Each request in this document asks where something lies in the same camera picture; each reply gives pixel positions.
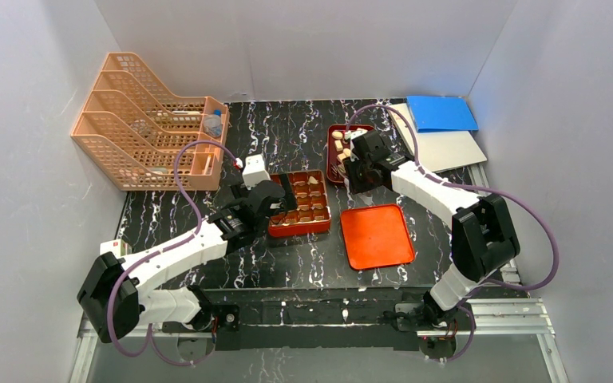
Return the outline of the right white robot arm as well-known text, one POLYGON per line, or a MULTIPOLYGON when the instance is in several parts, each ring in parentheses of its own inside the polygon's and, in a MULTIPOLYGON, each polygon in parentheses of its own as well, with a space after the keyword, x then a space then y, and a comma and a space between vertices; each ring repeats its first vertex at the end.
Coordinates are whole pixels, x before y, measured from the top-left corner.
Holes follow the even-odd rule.
POLYGON ((414 200, 448 226, 452 263, 424 294, 414 318, 430 326, 451 322, 459 305, 520 253, 506 201, 495 194, 478 195, 465 185, 450 185, 410 155, 393 152, 387 139, 374 130, 355 132, 350 150, 342 162, 350 192, 384 186, 414 200))

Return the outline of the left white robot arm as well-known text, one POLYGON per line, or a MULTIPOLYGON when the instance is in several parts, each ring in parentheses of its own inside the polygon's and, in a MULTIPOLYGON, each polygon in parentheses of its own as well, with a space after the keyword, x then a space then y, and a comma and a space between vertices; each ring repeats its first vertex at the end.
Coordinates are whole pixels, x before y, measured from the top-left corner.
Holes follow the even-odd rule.
POLYGON ((122 339, 137 326, 179 322, 193 326, 214 306, 198 286, 165 290, 169 280, 252 245, 271 218, 296 207, 286 176, 251 188, 184 234, 136 254, 109 250, 93 261, 77 301, 101 342, 122 339))

